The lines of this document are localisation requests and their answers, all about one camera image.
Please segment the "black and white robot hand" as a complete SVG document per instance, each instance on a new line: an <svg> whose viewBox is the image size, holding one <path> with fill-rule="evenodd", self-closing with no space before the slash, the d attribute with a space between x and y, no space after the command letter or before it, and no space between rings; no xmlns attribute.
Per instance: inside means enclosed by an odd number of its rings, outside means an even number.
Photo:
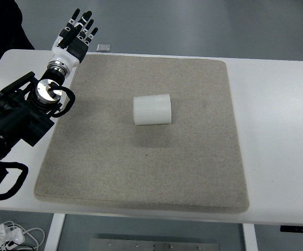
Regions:
<svg viewBox="0 0 303 251"><path fill-rule="evenodd" d="M76 9L65 27L60 31L52 46L52 58L49 67L58 65L66 72L77 67L86 56L89 45L98 32L93 26L92 12L82 15Z"/></svg>

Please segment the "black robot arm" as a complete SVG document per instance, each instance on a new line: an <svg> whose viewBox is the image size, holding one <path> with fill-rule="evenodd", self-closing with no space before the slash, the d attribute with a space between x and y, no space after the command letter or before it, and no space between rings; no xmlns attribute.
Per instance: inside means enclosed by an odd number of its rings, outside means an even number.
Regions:
<svg viewBox="0 0 303 251"><path fill-rule="evenodd" d="M0 91L0 160L20 141L35 146L52 128L52 118L70 111L74 93L63 86L69 69L51 61L41 77L34 72L12 82Z"/></svg>

